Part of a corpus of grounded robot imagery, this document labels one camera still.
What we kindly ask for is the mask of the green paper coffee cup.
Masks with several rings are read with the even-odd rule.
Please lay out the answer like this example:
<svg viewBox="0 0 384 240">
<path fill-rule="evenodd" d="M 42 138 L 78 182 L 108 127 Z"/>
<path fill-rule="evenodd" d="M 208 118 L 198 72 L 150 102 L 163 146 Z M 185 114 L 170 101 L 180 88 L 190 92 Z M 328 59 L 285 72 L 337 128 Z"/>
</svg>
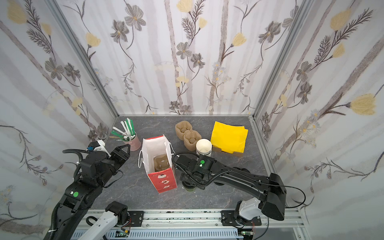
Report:
<svg viewBox="0 0 384 240">
<path fill-rule="evenodd" d="M 184 189 L 188 192 L 193 192 L 196 187 L 184 185 Z"/>
</svg>

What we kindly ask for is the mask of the red white paper bag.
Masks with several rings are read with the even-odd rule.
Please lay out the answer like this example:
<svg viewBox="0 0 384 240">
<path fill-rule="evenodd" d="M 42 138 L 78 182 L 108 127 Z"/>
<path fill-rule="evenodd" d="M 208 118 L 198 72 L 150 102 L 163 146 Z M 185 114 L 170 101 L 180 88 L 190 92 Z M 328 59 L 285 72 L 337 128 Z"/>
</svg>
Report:
<svg viewBox="0 0 384 240">
<path fill-rule="evenodd" d="M 178 187 L 172 156 L 172 144 L 166 136 L 143 139 L 138 167 L 145 168 L 148 178 L 158 193 Z"/>
</svg>

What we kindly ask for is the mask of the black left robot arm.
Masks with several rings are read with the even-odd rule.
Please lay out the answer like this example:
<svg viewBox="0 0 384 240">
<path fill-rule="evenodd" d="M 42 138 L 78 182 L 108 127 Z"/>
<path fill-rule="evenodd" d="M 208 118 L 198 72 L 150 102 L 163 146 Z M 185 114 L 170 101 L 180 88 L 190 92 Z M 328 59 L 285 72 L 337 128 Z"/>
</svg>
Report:
<svg viewBox="0 0 384 240">
<path fill-rule="evenodd" d="M 111 153 L 98 151 L 97 142 L 86 150 L 67 149 L 64 154 L 76 154 L 79 163 L 74 181 L 66 188 L 51 215 L 51 225 L 45 240 L 69 240 L 108 181 L 130 157 L 129 144 L 116 147 Z"/>
</svg>

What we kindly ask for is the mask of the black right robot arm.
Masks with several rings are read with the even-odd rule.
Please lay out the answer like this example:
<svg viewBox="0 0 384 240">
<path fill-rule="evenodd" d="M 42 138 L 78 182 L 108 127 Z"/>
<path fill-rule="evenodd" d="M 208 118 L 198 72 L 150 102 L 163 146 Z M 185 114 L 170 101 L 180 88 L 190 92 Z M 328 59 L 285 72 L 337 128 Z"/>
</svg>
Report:
<svg viewBox="0 0 384 240">
<path fill-rule="evenodd" d="M 252 196 L 248 201 L 239 201 L 234 212 L 222 215 L 222 224 L 242 229 L 255 226 L 260 216 L 268 220 L 285 219 L 286 198 L 290 186 L 284 185 L 281 177 L 254 175 L 246 169 L 232 168 L 214 158 L 192 152 L 179 152 L 172 156 L 172 164 L 181 172 L 181 181 L 186 190 L 204 190 L 210 184 L 230 186 Z"/>
</svg>

